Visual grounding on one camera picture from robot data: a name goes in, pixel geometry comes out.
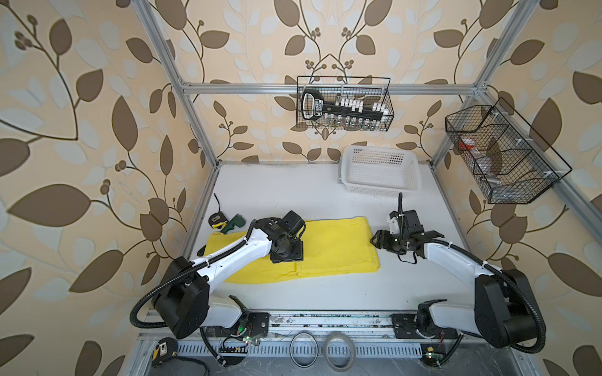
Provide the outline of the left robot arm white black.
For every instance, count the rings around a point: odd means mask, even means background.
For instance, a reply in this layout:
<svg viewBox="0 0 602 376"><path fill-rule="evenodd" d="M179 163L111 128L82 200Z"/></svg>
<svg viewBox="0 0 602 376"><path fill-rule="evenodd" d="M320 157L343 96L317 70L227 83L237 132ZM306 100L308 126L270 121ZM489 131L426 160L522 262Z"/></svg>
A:
<svg viewBox="0 0 602 376"><path fill-rule="evenodd" d="M304 260L302 236L307 228L294 211L284 217L253 220L243 236L229 245L194 260L173 260L160 285L132 308L129 322L139 329L167 327L177 339L201 327L232 328L243 315L236 299L212 298L229 277L268 257L271 263Z"/></svg>

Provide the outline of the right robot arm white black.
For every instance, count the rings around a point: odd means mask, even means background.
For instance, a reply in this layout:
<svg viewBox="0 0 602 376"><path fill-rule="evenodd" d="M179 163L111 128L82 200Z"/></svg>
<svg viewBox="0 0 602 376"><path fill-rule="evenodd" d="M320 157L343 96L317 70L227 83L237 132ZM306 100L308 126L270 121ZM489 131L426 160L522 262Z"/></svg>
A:
<svg viewBox="0 0 602 376"><path fill-rule="evenodd" d="M432 299L419 304L415 319L404 325L423 338L445 329L483 338L497 349L511 347L529 354L541 352L547 326L525 274L501 269L446 241L435 230L426 231L414 210L405 211L403 199L389 214L389 230L379 230L371 243L397 257L412 253L414 260L434 263L464 283L473 301L469 305Z"/></svg>

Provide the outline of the yellow trousers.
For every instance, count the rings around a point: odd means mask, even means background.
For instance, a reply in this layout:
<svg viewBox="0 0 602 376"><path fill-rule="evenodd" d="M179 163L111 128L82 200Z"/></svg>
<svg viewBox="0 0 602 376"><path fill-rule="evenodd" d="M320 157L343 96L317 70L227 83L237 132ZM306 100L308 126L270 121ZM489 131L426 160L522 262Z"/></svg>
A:
<svg viewBox="0 0 602 376"><path fill-rule="evenodd" d="M365 217L310 221L302 236L303 261L275 264L265 256L228 277L226 282L265 285L304 278L375 273L380 263L371 238Z"/></svg>

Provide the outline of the white plastic perforated basket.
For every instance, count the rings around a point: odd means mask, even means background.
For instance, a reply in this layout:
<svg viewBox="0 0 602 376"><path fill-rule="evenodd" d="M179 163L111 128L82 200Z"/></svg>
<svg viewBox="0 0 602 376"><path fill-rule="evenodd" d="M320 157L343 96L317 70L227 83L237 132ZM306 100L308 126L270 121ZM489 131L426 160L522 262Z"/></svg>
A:
<svg viewBox="0 0 602 376"><path fill-rule="evenodd" d="M340 182L355 194L396 196L422 189L419 162L407 150L352 145L340 158Z"/></svg>

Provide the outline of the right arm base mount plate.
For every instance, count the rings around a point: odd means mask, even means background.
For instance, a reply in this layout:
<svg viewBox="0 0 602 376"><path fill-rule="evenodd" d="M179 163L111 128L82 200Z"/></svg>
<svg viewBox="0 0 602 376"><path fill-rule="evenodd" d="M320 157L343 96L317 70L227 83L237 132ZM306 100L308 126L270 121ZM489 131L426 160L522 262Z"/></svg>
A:
<svg viewBox="0 0 602 376"><path fill-rule="evenodd" d="M390 320L396 339L416 340L452 340L459 338L457 330L444 328L429 330L428 334L418 331L417 312L397 312L390 315Z"/></svg>

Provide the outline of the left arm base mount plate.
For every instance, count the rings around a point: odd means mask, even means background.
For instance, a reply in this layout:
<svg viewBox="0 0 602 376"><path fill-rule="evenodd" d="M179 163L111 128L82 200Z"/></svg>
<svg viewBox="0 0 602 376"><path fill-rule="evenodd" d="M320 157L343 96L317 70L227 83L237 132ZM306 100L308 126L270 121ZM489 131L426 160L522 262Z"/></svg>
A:
<svg viewBox="0 0 602 376"><path fill-rule="evenodd" d="M219 337L263 338L269 331L271 315L268 312L245 312L231 327L219 328Z"/></svg>

